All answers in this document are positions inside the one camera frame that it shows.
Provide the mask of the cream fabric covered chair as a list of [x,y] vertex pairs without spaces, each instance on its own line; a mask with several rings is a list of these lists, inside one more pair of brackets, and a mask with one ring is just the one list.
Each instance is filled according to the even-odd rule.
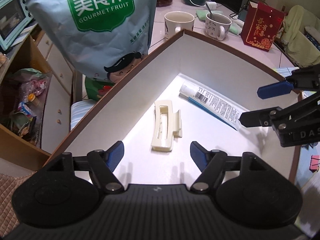
[[300,67],[319,64],[319,50],[305,36],[305,27],[319,31],[319,18],[301,5],[295,5],[284,18],[283,27],[281,42],[285,53]]

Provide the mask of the white blue toothpaste tube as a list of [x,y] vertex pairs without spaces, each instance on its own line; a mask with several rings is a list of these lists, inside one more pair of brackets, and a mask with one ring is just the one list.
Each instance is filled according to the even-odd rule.
[[240,115],[246,109],[217,91],[188,83],[187,85],[182,85],[180,94],[193,105],[216,117],[233,129],[238,130],[240,128]]

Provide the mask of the cream plastic hair claw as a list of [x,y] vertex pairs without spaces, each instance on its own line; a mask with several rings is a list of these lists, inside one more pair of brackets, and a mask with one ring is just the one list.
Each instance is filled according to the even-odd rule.
[[155,101],[155,128],[151,148],[171,152],[175,138],[182,137],[181,111],[174,112],[171,101]]

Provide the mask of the green snack packet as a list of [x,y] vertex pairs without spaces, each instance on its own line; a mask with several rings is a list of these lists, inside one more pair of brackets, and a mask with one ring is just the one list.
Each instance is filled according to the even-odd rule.
[[85,77],[85,89],[89,100],[99,101],[113,86],[114,83],[109,81],[98,81]]

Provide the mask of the teal toaster oven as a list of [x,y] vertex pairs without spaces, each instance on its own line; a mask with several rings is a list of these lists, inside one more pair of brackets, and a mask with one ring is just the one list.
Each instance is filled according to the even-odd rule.
[[33,18],[27,0],[1,0],[1,50],[8,50]]

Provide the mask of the clutter of snack packets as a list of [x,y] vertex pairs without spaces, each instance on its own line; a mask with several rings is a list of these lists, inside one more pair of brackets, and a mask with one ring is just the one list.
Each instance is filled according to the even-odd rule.
[[13,111],[9,114],[8,129],[21,139],[39,146],[48,89],[52,73],[23,68],[10,77],[17,86]]

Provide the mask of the white mug dark rim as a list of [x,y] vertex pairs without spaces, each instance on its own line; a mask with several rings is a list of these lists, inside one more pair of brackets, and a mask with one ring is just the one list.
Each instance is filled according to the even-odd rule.
[[184,11],[171,11],[164,15],[165,39],[168,40],[176,33],[186,29],[193,31],[195,17]]

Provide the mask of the white charger plug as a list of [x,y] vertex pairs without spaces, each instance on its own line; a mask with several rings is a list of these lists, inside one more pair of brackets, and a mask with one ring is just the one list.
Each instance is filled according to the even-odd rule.
[[207,1],[206,2],[206,7],[210,11],[216,10],[217,9],[217,3],[216,2],[212,2],[212,1]]

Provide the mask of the brown quilted cushion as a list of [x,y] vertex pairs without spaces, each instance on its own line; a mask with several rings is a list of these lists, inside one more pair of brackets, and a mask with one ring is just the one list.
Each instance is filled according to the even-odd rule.
[[23,177],[12,177],[1,173],[0,188],[0,236],[4,237],[19,225],[16,214],[12,208],[12,195],[15,190],[24,183],[31,173]]

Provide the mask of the plaid blue green tablecloth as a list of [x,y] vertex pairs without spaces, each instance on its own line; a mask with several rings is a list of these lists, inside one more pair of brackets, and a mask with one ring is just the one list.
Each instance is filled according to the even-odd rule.
[[[287,77],[291,75],[294,70],[300,70],[298,67],[281,67],[273,68],[275,72],[280,74],[282,77]],[[312,178],[316,172],[309,170],[311,157],[313,155],[319,155],[319,145],[317,143],[313,145],[303,145],[300,148],[300,155],[297,167],[297,173],[295,177],[295,185],[304,193],[303,187]]]

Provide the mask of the pink binder clip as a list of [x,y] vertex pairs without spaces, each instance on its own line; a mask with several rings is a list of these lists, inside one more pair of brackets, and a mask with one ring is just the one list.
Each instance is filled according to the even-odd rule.
[[320,155],[312,155],[310,159],[309,170],[314,173],[319,171]]

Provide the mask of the white cardboard box brown rim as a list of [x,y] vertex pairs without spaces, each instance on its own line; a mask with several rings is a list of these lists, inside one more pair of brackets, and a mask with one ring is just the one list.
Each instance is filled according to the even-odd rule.
[[[124,184],[191,185],[200,171],[190,157],[190,144],[240,156],[253,152],[289,181],[294,181],[298,147],[283,148],[272,128],[233,129],[180,96],[190,82],[211,88],[245,110],[285,108],[300,99],[297,92],[262,100],[261,86],[281,76],[247,54],[199,33],[183,31],[159,46],[127,74],[76,125],[52,153],[74,156],[124,143],[115,175]],[[168,153],[153,151],[155,103],[169,101],[180,112],[182,136]]]

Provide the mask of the mint green cloth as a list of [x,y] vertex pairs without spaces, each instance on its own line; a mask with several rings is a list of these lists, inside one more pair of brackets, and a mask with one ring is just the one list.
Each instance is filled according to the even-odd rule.
[[[208,13],[209,13],[208,10],[196,10],[196,15],[197,15],[198,19],[201,22],[205,22],[206,21],[206,15]],[[212,10],[212,13],[213,14],[221,14],[221,15],[223,15],[223,12],[219,11],[219,10]],[[231,33],[233,33],[234,35],[240,35],[241,32],[242,32],[242,27],[240,25],[238,25],[237,23],[232,22],[229,31]]]

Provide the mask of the blue gourmet fruit snack bag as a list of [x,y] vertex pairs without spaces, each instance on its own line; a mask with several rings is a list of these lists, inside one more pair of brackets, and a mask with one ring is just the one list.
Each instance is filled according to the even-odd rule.
[[144,58],[156,0],[26,0],[61,54],[85,76],[107,81]]

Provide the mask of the white patterned mug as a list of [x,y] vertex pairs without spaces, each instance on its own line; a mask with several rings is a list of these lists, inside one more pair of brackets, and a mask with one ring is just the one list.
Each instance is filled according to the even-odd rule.
[[232,20],[222,14],[210,14],[206,15],[206,33],[219,41],[223,41],[228,35]]

